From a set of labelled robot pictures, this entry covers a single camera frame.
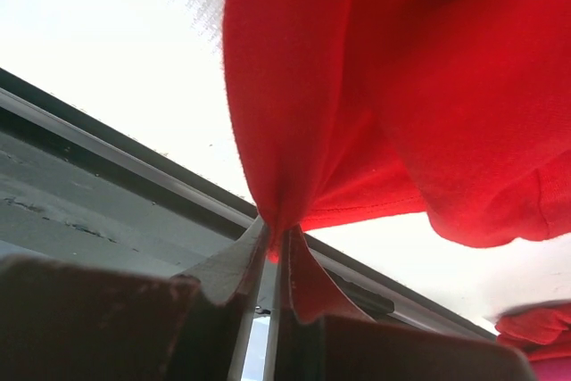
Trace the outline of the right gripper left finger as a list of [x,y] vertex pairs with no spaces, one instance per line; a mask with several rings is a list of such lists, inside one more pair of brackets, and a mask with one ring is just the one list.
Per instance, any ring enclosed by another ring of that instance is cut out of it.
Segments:
[[257,219],[171,278],[4,258],[2,379],[239,379],[268,241]]

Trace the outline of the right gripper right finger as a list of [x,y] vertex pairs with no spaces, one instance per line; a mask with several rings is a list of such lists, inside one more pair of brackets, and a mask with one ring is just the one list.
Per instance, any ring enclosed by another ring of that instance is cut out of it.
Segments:
[[299,228],[281,238],[267,380],[533,380],[518,351],[379,323],[311,255]]

